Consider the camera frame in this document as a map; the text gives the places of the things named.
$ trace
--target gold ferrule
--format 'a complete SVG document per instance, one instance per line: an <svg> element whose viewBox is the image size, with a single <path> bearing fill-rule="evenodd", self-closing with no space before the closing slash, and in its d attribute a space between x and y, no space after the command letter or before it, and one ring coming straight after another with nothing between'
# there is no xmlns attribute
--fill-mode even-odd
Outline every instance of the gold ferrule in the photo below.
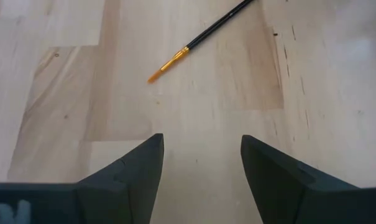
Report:
<svg viewBox="0 0 376 224"><path fill-rule="evenodd" d="M165 72L167 69L169 69L171 67L171 65L173 65L177 60L183 58L185 55L187 55L189 53L189 48L188 47L184 47L182 50L180 50L179 52L177 52L174 57L169 61L167 62L165 65L163 65L163 67L160 69L162 72Z"/></svg>

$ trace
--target black paintbrush handle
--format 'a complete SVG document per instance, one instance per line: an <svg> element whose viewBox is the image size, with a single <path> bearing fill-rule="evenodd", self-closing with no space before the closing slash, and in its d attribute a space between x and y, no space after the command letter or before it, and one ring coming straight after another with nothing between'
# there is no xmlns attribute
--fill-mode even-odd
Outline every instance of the black paintbrush handle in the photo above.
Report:
<svg viewBox="0 0 376 224"><path fill-rule="evenodd" d="M224 25L229 19L233 18L238 12L240 12L243 8L245 8L250 2L254 0L244 0L230 12L228 12L224 17L220 18L216 23L214 23L211 27L206 29L203 33L197 36L192 42L190 42L187 47L190 50L193 50L197 45L199 45L202 41L204 41L207 37L209 37L213 32L218 30L222 25Z"/></svg>

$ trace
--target black plastic part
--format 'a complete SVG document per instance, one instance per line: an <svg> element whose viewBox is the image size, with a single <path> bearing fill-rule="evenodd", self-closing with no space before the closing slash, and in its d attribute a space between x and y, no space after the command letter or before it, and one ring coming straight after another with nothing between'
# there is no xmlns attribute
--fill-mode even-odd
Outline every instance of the black plastic part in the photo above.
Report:
<svg viewBox="0 0 376 224"><path fill-rule="evenodd" d="M163 135L156 134L76 184L0 184L0 203L31 204L31 223L150 222L163 166Z"/></svg>
<svg viewBox="0 0 376 224"><path fill-rule="evenodd" d="M376 188L359 189L252 136L243 136L241 154L264 224L376 223Z"/></svg>
<svg viewBox="0 0 376 224"><path fill-rule="evenodd" d="M232 9L230 12L228 12L224 17L220 18L216 23L214 23L211 27L206 29L204 32L202 32L197 38L192 40L187 47L190 50L193 50L198 44L202 43L207 37L209 37L213 32L218 30L222 25L224 25L229 19L233 18L238 12L240 12L242 9L244 9L250 2L253 0L244 0L241 2L238 6L236 6L234 9Z"/></svg>

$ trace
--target wooden surface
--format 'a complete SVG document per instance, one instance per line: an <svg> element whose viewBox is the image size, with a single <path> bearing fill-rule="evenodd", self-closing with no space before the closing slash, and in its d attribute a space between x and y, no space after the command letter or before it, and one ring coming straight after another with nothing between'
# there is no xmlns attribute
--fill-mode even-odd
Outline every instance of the wooden surface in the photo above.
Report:
<svg viewBox="0 0 376 224"><path fill-rule="evenodd" d="M0 180L77 181L164 133L152 223L261 223L239 152L251 134L376 186L376 0L257 1L154 85L240 0L10 2Z"/></svg>

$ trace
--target black object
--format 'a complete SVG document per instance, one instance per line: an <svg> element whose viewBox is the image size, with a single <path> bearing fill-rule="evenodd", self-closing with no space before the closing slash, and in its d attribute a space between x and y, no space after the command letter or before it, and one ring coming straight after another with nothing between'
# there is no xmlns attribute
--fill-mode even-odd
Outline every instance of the black object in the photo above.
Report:
<svg viewBox="0 0 376 224"><path fill-rule="evenodd" d="M376 188L359 189L252 136L243 136L241 154L264 224L376 223Z"/></svg>
<svg viewBox="0 0 376 224"><path fill-rule="evenodd" d="M149 223L163 152L156 134L76 184L0 184L0 203L28 201L31 223Z"/></svg>
<svg viewBox="0 0 376 224"><path fill-rule="evenodd" d="M220 18L216 23L214 23L211 27L206 29L202 32L197 38L192 40L187 47L190 50L193 50L198 44L204 41L207 37L209 37L213 32L218 30L222 25L224 25L229 19L233 18L237 13L239 13L242 9L244 9L250 2L253 0L244 0L230 12L228 12L224 17Z"/></svg>

